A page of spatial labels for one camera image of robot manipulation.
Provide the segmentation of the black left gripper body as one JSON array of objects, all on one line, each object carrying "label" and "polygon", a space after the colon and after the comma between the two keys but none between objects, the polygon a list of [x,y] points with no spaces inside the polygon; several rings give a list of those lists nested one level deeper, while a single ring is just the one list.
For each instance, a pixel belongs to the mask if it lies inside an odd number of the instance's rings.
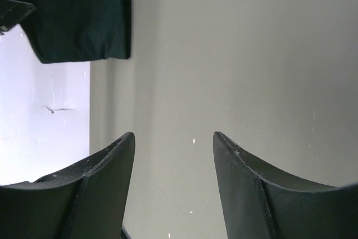
[{"label": "black left gripper body", "polygon": [[1,35],[12,30],[35,10],[31,3],[1,0]]}]

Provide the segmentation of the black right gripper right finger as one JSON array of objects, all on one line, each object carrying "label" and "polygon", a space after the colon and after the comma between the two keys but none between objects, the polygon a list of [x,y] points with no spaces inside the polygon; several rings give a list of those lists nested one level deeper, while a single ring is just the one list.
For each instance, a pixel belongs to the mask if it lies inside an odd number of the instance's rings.
[{"label": "black right gripper right finger", "polygon": [[357,185],[329,186],[283,171],[225,134],[213,135],[228,238],[356,238]]}]

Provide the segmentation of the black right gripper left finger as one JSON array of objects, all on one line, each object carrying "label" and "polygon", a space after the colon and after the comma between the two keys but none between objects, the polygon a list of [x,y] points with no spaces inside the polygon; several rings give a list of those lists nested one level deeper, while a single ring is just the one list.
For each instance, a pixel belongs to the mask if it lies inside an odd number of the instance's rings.
[{"label": "black right gripper left finger", "polygon": [[134,156],[127,132],[34,182],[1,186],[1,238],[129,238],[123,219]]}]

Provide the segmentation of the black t-shirt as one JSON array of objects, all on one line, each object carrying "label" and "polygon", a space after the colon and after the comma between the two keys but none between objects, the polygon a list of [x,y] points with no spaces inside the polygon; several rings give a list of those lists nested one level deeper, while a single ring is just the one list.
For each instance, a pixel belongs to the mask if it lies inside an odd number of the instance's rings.
[{"label": "black t-shirt", "polygon": [[131,0],[17,0],[35,11],[21,23],[44,64],[130,58]]}]

